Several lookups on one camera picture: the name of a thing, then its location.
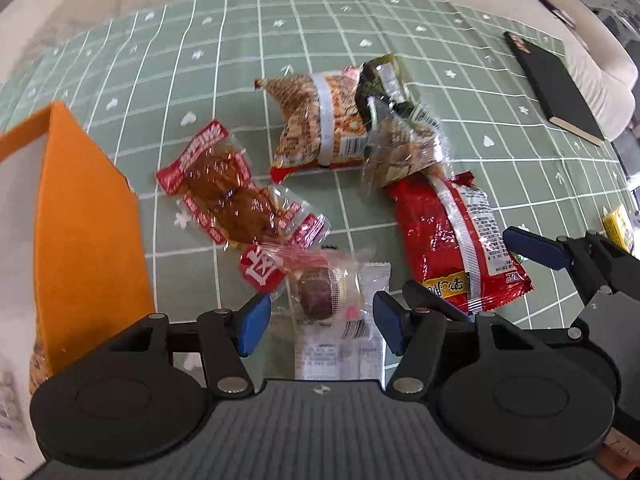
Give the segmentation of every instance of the barcode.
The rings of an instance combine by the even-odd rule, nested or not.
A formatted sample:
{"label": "barcode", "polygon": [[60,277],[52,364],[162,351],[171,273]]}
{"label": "barcode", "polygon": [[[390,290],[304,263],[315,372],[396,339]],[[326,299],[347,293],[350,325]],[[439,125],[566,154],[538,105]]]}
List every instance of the barcode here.
{"label": "barcode", "polygon": [[361,156],[367,137],[343,137],[340,139],[340,156]]}
{"label": "barcode", "polygon": [[347,321],[341,339],[357,339],[359,337],[369,337],[369,327],[363,319],[357,321]]}

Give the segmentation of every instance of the grid pattern tablecloth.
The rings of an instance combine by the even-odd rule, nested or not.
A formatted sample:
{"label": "grid pattern tablecloth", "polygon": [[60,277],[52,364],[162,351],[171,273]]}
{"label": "grid pattern tablecloth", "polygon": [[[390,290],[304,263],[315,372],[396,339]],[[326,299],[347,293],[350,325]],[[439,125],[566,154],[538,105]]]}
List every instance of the grid pattern tablecloth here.
{"label": "grid pattern tablecloth", "polygon": [[[140,196],[157,308],[192,320],[216,306],[237,308],[252,290],[236,270],[237,253],[182,228],[154,172],[215,116],[267,182],[284,118],[254,91],[258,77],[335,70],[393,52],[412,93],[441,119],[455,168],[473,171],[501,228],[577,237],[601,230],[601,216],[617,204],[635,208],[609,143],[596,148],[543,119],[505,30],[563,57],[561,41],[534,28],[431,0],[182,0],[47,50],[0,88],[0,132],[63,100]],[[392,291],[400,289],[409,273],[391,204],[382,193],[360,197],[358,170],[303,171],[286,184],[330,218],[329,243],[375,245],[376,259],[392,264]],[[524,266],[536,290],[500,313],[526,328],[569,325],[582,304],[567,273]]]}

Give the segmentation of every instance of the gray ribbed surface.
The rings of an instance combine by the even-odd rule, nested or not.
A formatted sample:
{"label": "gray ribbed surface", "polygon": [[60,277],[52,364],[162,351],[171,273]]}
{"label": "gray ribbed surface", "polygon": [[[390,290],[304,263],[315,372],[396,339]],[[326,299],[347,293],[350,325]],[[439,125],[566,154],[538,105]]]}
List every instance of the gray ribbed surface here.
{"label": "gray ribbed surface", "polygon": [[593,463],[555,472],[510,471],[444,437],[420,404],[391,400],[373,381],[270,381],[257,397],[223,402],[186,446],[125,470],[51,462],[33,480],[608,479]]}

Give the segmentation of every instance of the orange box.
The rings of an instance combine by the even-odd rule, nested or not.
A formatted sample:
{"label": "orange box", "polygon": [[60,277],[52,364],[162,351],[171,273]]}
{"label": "orange box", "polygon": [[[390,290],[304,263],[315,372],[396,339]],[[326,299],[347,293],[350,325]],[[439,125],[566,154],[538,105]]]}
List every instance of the orange box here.
{"label": "orange box", "polygon": [[[15,198],[25,180],[20,172],[37,172],[38,160],[40,179],[31,191],[33,291],[44,361],[53,374],[153,312],[154,305],[137,197],[62,103],[0,136],[0,169],[11,163],[8,174],[15,175],[5,196]],[[11,223],[12,210],[0,222]],[[21,216],[31,214],[25,211]],[[31,227],[14,225],[20,229]]]}

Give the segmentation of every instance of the red wrapper end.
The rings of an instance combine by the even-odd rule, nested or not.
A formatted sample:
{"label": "red wrapper end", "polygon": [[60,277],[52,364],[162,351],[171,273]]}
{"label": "red wrapper end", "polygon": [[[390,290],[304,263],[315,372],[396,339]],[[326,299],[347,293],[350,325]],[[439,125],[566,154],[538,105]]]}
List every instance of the red wrapper end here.
{"label": "red wrapper end", "polygon": [[448,180],[415,173],[385,187],[414,278],[467,314],[533,290],[473,178],[468,171]]}

